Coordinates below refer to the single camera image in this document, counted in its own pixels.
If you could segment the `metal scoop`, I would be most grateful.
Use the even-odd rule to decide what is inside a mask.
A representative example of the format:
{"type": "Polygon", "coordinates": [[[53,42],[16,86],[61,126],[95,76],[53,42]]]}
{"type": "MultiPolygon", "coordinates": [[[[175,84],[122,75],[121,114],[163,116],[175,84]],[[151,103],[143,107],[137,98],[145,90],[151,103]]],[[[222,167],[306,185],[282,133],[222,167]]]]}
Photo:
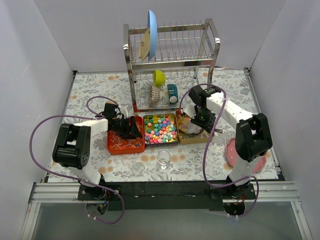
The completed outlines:
{"type": "Polygon", "coordinates": [[[181,132],[189,137],[206,138],[210,135],[210,132],[205,131],[203,128],[188,122],[187,126],[180,129],[181,132]]]}

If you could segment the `orange lollipop candy tin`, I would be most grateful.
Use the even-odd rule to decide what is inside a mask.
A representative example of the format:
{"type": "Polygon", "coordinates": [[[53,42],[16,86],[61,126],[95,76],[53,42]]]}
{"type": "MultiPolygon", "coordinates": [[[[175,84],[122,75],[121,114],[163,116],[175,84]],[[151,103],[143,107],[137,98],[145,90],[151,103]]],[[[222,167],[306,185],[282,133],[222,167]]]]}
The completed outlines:
{"type": "Polygon", "coordinates": [[[106,148],[111,155],[139,154],[145,151],[143,118],[135,116],[134,119],[142,138],[122,139],[119,134],[109,131],[106,148]]]}

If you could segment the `star candy tin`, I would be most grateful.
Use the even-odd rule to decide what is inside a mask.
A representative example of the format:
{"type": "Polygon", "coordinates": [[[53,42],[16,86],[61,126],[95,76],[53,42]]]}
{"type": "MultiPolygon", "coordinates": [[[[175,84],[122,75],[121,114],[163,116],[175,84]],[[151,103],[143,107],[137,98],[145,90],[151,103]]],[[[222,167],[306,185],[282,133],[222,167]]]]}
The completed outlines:
{"type": "Polygon", "coordinates": [[[179,144],[178,125],[173,113],[149,114],[142,119],[146,148],[166,148],[179,144]]]}

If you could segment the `gold tin of candies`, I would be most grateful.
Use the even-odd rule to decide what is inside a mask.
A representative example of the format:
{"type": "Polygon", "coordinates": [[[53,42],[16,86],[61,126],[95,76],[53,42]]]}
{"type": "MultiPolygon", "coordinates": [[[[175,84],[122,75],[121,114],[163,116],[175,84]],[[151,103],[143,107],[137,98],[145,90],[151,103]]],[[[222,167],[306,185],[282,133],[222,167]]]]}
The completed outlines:
{"type": "Polygon", "coordinates": [[[178,131],[178,139],[182,145],[207,143],[210,134],[201,127],[191,123],[192,118],[182,114],[178,109],[175,111],[178,131]]]}

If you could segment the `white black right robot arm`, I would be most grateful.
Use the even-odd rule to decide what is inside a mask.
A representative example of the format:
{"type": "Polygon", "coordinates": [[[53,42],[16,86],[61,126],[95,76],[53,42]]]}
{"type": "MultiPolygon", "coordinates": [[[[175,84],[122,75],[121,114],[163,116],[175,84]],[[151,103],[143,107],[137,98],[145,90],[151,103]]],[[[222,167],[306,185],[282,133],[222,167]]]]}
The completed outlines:
{"type": "Polygon", "coordinates": [[[191,88],[188,96],[192,104],[183,109],[191,123],[213,135],[220,119],[227,121],[235,130],[235,165],[226,178],[225,184],[210,184],[223,196],[237,199],[247,189],[252,172],[258,161],[272,148],[273,142],[268,118],[253,114],[227,99],[226,91],[201,84],[191,88]]]}

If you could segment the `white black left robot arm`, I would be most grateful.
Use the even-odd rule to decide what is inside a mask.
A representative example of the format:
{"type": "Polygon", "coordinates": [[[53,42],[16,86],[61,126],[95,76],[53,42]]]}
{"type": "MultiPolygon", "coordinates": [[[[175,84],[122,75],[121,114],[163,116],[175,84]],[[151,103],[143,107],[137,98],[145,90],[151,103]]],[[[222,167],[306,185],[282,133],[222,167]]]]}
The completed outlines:
{"type": "Polygon", "coordinates": [[[73,172],[95,200],[103,199],[107,191],[103,176],[90,163],[91,138],[109,131],[124,140],[141,140],[143,137],[135,117],[124,116],[117,112],[117,108],[116,104],[106,103],[98,120],[63,123],[52,152],[53,161],[73,172]]]}

